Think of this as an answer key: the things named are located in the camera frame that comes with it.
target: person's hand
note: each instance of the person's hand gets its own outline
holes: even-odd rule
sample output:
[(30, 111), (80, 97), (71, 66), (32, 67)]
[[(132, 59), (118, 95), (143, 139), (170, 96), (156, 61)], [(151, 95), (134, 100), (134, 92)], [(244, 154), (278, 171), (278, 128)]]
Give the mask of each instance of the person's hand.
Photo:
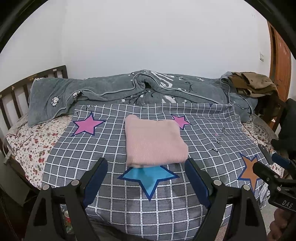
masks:
[(267, 241), (277, 241), (281, 235), (283, 234), (283, 231), (288, 225), (288, 220), (291, 216), (291, 213), (285, 210), (282, 210), (278, 208), (274, 212), (274, 221), (271, 222), (269, 228), (270, 232), (267, 235)]

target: orange star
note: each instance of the orange star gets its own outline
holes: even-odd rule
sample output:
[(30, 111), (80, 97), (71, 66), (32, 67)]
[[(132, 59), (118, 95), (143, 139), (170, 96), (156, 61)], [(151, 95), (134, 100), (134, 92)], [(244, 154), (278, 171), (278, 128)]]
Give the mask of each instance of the orange star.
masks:
[(245, 168), (243, 169), (242, 173), (240, 174), (240, 176), (237, 179), (244, 180), (244, 181), (250, 181), (251, 189), (253, 192), (255, 192), (257, 181), (260, 179), (253, 172), (253, 165), (254, 165), (254, 163), (256, 163), (258, 161), (257, 155), (255, 155), (252, 160), (242, 154), (240, 154), (240, 155), (245, 163)]

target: floor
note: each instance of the floor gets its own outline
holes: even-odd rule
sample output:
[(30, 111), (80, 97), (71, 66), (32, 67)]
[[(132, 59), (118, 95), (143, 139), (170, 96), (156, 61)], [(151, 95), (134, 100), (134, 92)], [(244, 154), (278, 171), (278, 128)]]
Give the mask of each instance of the floor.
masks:
[[(266, 233), (269, 233), (270, 229), (269, 229), (269, 225), (270, 223), (274, 220), (274, 211), (276, 210), (276, 207), (267, 204), (262, 210), (262, 217), (265, 223), (265, 229), (266, 229)], [(224, 238), (224, 234), (226, 231), (227, 226), (222, 227), (216, 237), (215, 241), (223, 241)]]

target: wall outlet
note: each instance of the wall outlet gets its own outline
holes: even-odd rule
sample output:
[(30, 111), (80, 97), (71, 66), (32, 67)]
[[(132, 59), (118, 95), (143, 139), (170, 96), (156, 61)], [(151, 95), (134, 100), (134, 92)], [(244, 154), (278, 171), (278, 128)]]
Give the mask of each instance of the wall outlet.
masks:
[(264, 56), (261, 53), (260, 53), (260, 60), (264, 61)]

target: brown jacket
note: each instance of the brown jacket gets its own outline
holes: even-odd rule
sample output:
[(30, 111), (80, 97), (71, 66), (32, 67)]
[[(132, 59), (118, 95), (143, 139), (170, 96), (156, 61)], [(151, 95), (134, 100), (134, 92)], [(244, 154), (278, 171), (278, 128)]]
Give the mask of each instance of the brown jacket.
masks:
[(229, 78), (231, 79), (239, 94), (244, 94), (253, 98), (261, 97), (264, 95), (272, 95), (276, 92), (277, 87), (265, 75), (257, 74), (254, 72), (232, 72)]

